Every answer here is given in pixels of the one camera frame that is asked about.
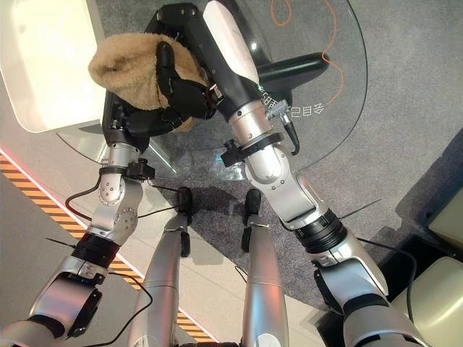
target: round glass table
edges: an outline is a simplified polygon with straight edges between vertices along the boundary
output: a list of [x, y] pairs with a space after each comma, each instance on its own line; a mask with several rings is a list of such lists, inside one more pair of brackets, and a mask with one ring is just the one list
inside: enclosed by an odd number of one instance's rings
[[[156, 2], [159, 8], [178, 1], [151, 1], [151, 5]], [[245, 31], [257, 66], [314, 52], [329, 56], [330, 64], [322, 75], [293, 89], [288, 111], [300, 139], [300, 153], [293, 157], [293, 165], [296, 170], [307, 168], [340, 146], [360, 117], [368, 71], [357, 18], [347, 0], [233, 2], [233, 15]], [[205, 3], [195, 2], [200, 9]], [[263, 99], [269, 100], [266, 94]], [[275, 132], [285, 134], [278, 119], [272, 122]], [[91, 128], [57, 135], [85, 157], [104, 163], [107, 147], [101, 129]], [[245, 179], [242, 163], [225, 168], [221, 161], [224, 143], [231, 138], [227, 123], [216, 113], [207, 121], [195, 120], [187, 133], [152, 137], [143, 157], [156, 169], [157, 177]], [[283, 144], [293, 150], [287, 136]]]

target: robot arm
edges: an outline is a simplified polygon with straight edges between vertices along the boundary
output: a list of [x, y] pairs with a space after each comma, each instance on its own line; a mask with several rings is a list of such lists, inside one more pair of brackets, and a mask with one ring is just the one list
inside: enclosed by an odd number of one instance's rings
[[223, 95], [217, 109], [238, 143], [226, 143], [224, 162], [244, 159], [250, 183], [267, 197], [318, 267], [315, 278], [325, 300], [344, 314], [346, 346], [426, 346], [415, 326], [389, 306], [378, 266], [306, 178], [291, 168], [278, 143], [281, 137], [271, 132], [255, 67], [232, 15], [210, 1], [203, 16], [187, 22], [185, 36]]
[[132, 173], [143, 164], [137, 161], [139, 155], [128, 143], [110, 146], [109, 164], [100, 170], [100, 204], [90, 227], [38, 295], [29, 318], [1, 331], [0, 346], [59, 346], [86, 331], [102, 297], [95, 286], [102, 284], [137, 225], [143, 191]]

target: fuzzy beige hat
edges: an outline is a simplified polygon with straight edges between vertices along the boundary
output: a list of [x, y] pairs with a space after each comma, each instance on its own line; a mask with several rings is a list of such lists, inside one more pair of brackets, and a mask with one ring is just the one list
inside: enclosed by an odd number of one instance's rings
[[[161, 41], [174, 50], [175, 70], [182, 79], [206, 85], [191, 53], [184, 46], [169, 36], [150, 33], [126, 33], [105, 39], [88, 65], [90, 76], [101, 87], [136, 108], [166, 108], [169, 102], [161, 93], [156, 78], [156, 48]], [[192, 118], [177, 131], [188, 131], [191, 126]]]

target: orange black striped tape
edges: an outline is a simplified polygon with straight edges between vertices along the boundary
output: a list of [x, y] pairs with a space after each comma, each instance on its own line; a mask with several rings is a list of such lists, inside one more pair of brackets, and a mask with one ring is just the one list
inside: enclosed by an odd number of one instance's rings
[[[24, 170], [1, 152], [0, 171], [19, 188], [23, 194], [27, 195], [38, 207], [40, 207], [44, 213], [49, 215], [50, 218], [57, 222], [64, 230], [68, 231], [71, 236], [79, 240], [85, 234], [85, 224], [82, 222], [78, 223], [77, 217], [73, 216], [70, 211], [66, 211], [63, 207], [59, 206], [57, 202], [53, 201], [51, 195], [46, 194], [43, 188], [39, 188], [32, 178], [25, 175]], [[143, 283], [143, 278], [140, 274], [127, 265], [119, 255], [114, 258], [114, 261], [109, 267], [110, 270], [115, 273], [131, 275], [133, 278], [136, 278], [138, 282]], [[132, 288], [140, 290], [139, 285], [137, 285], [133, 279], [128, 277], [122, 278], [130, 284]], [[197, 342], [218, 342], [215, 338], [212, 338], [204, 328], [194, 322], [191, 317], [188, 317], [185, 312], [179, 311], [177, 313], [177, 324]]]

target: robotic humanoid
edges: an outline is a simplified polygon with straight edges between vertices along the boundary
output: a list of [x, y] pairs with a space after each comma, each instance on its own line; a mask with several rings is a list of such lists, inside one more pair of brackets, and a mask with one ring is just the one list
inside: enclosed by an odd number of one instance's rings
[[[172, 130], [188, 116], [208, 118], [215, 108], [235, 137], [226, 143], [222, 155], [225, 164], [245, 162], [250, 183], [266, 196], [282, 226], [294, 233], [317, 266], [315, 279], [323, 297], [344, 315], [346, 346], [428, 346], [415, 326], [387, 302], [383, 274], [358, 240], [307, 180], [292, 170], [291, 155], [279, 144], [281, 135], [272, 133], [260, 102], [258, 71], [227, 8], [219, 1], [210, 1], [203, 13], [192, 4], [168, 5], [153, 20], [153, 32], [177, 37], [191, 50], [207, 72], [210, 87], [184, 83], [174, 70], [173, 53], [165, 43], [158, 46], [157, 74], [161, 91], [174, 107], [153, 111], [163, 113], [157, 117], [163, 119], [162, 124], [150, 123], [152, 113], [134, 112], [123, 100], [107, 93], [102, 127], [110, 151], [108, 165], [100, 170], [100, 205], [77, 248], [39, 294], [29, 318], [1, 331], [0, 346], [59, 346], [66, 338], [86, 331], [102, 297], [95, 286], [108, 275], [109, 264], [137, 225], [137, 207], [143, 194], [140, 182], [154, 177], [154, 169], [140, 158], [149, 136]], [[178, 95], [185, 90], [200, 98], [182, 104]], [[194, 114], [178, 111], [190, 109]], [[283, 111], [279, 116], [285, 119]], [[287, 131], [291, 136], [294, 128]], [[188, 197], [187, 189], [179, 196]], [[258, 216], [259, 203], [260, 193], [251, 190], [242, 243], [250, 253], [250, 269], [241, 344], [288, 347], [284, 292], [269, 225]], [[190, 213], [186, 205], [164, 227], [145, 279], [153, 303], [134, 320], [129, 346], [176, 345], [179, 258], [187, 255], [189, 247]], [[145, 306], [147, 300], [141, 293], [137, 308]]]

